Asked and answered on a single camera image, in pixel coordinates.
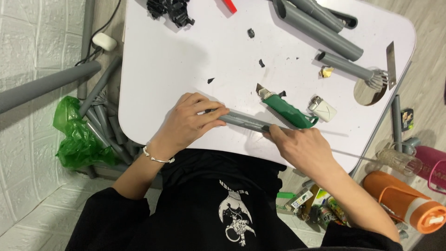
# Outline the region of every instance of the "white graphic print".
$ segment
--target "white graphic print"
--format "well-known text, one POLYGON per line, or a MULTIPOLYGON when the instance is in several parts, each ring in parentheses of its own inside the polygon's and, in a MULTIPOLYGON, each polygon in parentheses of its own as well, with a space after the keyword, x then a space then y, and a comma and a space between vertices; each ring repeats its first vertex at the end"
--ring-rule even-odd
POLYGON ((248 226, 252 224, 251 214, 242 202, 241 193, 248 192, 239 190, 234 192, 220 180, 220 184, 228 190, 228 197, 222 201, 219 207, 219 216, 223 224, 228 224, 225 230, 226 237, 232 242, 239 242, 239 245, 246 245, 245 232, 250 231, 256 235, 256 232, 248 226))

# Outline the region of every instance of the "silver bracelet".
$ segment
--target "silver bracelet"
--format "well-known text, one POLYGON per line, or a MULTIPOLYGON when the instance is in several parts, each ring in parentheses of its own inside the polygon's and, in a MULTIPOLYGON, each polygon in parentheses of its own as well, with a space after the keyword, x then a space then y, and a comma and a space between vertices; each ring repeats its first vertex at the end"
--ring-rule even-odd
MULTIPOLYGON (((142 149, 142 151, 144 152, 144 155, 145 155, 146 157, 149 157, 149 156, 150 156, 150 153, 148 153, 146 150, 147 150, 147 146, 145 146, 145 147, 142 149)), ((150 160, 153 160, 153 161, 156 161, 156 162, 161 162, 161 163, 172 163, 173 161, 175 161, 175 156, 172 157, 171 159, 169 159, 168 161, 159 160, 159 159, 156 159, 156 158, 154 158, 154 157, 150 157, 150 160)))

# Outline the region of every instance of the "green plastic bag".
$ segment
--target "green plastic bag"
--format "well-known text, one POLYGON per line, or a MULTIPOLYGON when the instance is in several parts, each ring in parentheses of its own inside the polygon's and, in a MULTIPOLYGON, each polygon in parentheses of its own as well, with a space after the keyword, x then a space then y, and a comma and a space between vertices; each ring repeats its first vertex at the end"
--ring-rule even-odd
POLYGON ((66 138, 60 143, 56 156, 63 167, 76 170, 95 163, 115 165, 112 147, 102 148, 102 143, 79 114, 79 100, 64 97, 57 105, 53 126, 66 138))

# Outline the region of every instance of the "green utility knife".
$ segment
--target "green utility knife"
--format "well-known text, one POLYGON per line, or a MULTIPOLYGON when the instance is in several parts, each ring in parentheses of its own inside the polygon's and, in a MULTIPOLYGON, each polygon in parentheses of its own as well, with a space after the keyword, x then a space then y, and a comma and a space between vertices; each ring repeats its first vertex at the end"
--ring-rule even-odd
POLYGON ((319 120, 319 117, 317 116, 309 117, 301 113, 301 111, 296 109, 294 106, 288 104, 279 95, 272 94, 270 91, 268 91, 259 84, 257 84, 256 92, 263 99, 263 103, 273 108, 288 122, 290 122, 293 126, 297 128, 300 129, 311 128, 319 120))

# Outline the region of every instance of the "pink container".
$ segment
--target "pink container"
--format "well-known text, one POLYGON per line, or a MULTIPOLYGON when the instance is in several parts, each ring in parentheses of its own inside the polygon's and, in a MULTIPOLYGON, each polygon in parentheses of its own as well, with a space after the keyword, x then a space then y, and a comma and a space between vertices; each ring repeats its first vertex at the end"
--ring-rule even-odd
POLYGON ((446 188, 446 153, 428 146, 417 146, 415 157, 423 162, 423 168, 417 174, 427 180, 429 189, 445 194, 431 187, 435 184, 441 188, 446 188))

